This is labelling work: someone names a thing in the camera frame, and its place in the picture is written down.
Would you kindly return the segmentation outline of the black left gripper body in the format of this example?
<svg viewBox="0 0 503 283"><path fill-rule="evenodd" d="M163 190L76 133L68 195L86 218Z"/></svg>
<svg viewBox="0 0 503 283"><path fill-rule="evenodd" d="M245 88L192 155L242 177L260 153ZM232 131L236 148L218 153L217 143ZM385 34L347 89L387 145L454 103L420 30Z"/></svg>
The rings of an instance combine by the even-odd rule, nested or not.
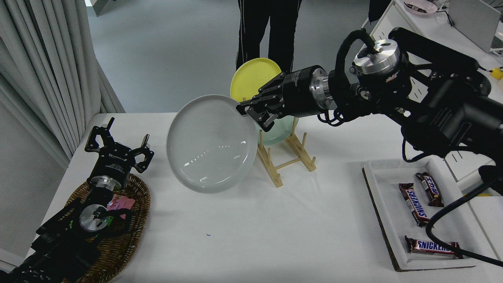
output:
<svg viewBox="0 0 503 283"><path fill-rule="evenodd" d="M117 182L126 182L135 165L131 155L132 149L120 143L101 147L98 160L91 171L90 180L97 177L108 177Z"/></svg>

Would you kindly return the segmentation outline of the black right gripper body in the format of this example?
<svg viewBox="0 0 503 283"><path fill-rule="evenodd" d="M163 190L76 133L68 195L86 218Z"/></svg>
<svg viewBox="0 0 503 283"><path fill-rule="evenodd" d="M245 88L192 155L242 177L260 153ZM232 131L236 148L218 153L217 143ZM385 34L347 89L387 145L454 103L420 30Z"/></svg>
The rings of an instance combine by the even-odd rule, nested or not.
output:
<svg viewBox="0 0 503 283"><path fill-rule="evenodd" d="M303 118L321 113L310 90L313 73L321 66L310 66L286 75L282 84L282 115Z"/></svg>

